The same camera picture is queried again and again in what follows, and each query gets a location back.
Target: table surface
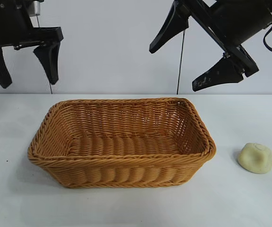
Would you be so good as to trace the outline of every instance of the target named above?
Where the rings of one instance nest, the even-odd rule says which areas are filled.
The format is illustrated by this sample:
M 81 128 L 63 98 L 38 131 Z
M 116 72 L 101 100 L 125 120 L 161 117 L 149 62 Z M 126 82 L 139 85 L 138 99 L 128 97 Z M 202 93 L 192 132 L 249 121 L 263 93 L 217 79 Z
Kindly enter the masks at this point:
M 27 159 L 48 109 L 68 99 L 166 95 L 0 95 L 0 227 L 269 227 L 272 171 L 236 156 L 248 142 L 272 149 L 272 96 L 189 95 L 217 154 L 186 184 L 156 189 L 67 189 Z

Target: wire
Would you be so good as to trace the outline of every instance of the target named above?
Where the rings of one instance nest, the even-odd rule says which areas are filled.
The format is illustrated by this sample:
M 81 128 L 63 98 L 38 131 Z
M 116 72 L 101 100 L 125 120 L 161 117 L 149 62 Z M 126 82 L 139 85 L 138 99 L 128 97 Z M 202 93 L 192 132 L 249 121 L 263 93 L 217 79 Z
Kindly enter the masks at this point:
M 38 15 L 36 15 L 36 20 L 37 20 L 37 25 L 38 25 L 38 27 L 40 27 L 40 22 L 39 22 L 39 20 L 38 20 Z M 53 95 L 51 83 L 50 83 L 50 81 L 48 81 L 48 82 L 49 82 L 49 86 L 50 86 L 51 95 Z
M 266 37 L 269 35 L 270 32 L 272 32 L 272 27 L 266 32 L 266 34 L 265 34 L 265 36 L 264 36 L 264 39 L 263 39 L 263 43 L 264 43 L 264 45 L 266 46 L 266 48 L 267 48 L 269 51 L 272 52 L 272 47 L 270 47 L 270 46 L 267 44 L 267 42 L 266 42 Z
M 183 49 L 184 49 L 184 37 L 185 37 L 185 30 L 183 31 L 183 38 L 182 38 L 182 47 L 181 47 L 180 65 L 179 65 L 179 76 L 178 76 L 178 84 L 177 84 L 177 95 L 179 94 L 180 75 L 181 75 L 181 66 L 182 66 Z

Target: cream-colored object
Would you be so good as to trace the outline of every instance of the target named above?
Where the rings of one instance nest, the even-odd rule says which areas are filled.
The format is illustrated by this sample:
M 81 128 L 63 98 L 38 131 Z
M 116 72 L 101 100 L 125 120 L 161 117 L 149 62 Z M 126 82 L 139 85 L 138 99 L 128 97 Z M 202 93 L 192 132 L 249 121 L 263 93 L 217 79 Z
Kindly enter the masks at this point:
M 266 174 L 272 169 L 272 151 L 261 144 L 248 143 L 239 154 L 238 162 L 250 172 Z

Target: white wall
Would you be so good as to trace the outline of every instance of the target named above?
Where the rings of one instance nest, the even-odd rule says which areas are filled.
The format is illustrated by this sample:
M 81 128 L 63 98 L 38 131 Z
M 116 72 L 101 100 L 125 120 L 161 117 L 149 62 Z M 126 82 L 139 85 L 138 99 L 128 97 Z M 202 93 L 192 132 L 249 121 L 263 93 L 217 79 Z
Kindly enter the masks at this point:
M 59 82 L 54 93 L 175 94 L 182 34 L 157 53 L 148 52 L 172 0 L 46 0 L 41 26 L 61 26 Z M 272 53 L 262 42 L 266 31 L 244 47 L 260 72 L 240 84 L 221 85 L 198 94 L 272 94 Z M 272 33 L 268 38 L 272 45 Z M 4 48 L 13 84 L 0 93 L 49 93 L 48 80 L 34 48 Z M 212 67 L 222 50 L 190 20 L 186 32 L 180 94 L 193 93 L 192 81 Z

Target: tan wicker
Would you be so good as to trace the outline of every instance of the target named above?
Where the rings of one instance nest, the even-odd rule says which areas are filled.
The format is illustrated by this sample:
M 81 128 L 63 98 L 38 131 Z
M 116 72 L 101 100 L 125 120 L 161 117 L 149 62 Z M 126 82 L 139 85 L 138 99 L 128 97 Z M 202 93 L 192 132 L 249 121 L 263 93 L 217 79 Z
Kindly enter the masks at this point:
M 166 187 L 215 152 L 186 99 L 70 100 L 49 110 L 28 157 L 69 188 Z

